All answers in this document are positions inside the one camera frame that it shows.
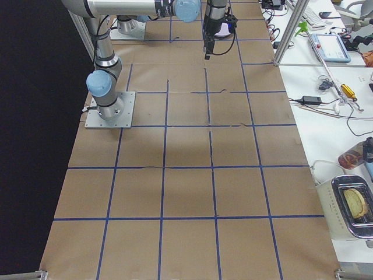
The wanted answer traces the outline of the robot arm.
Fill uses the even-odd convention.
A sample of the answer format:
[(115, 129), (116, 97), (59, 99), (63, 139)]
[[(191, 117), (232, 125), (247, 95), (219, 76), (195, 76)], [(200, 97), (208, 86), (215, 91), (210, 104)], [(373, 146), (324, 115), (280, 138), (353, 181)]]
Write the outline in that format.
[(95, 70), (86, 79), (86, 85), (102, 120), (114, 120), (124, 110), (124, 102), (116, 92), (122, 62), (116, 55), (110, 39), (106, 19), (117, 15), (119, 19), (154, 15), (156, 19), (176, 16), (190, 23), (200, 13), (200, 1), (63, 1), (68, 11), (81, 16), (94, 46)]
[(131, 36), (140, 31), (144, 31), (149, 18), (146, 15), (126, 16), (117, 15), (117, 29), (119, 33)]

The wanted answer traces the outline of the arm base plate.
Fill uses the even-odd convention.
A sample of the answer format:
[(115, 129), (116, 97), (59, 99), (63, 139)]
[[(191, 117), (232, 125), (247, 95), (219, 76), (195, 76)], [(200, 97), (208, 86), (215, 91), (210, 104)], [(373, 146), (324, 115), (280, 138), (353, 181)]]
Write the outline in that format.
[(117, 92), (117, 101), (110, 107), (100, 107), (91, 98), (87, 111), (86, 129), (130, 129), (133, 120), (136, 92)]
[(113, 41), (142, 41), (145, 39), (146, 23), (135, 19), (117, 19), (111, 28), (110, 38)]

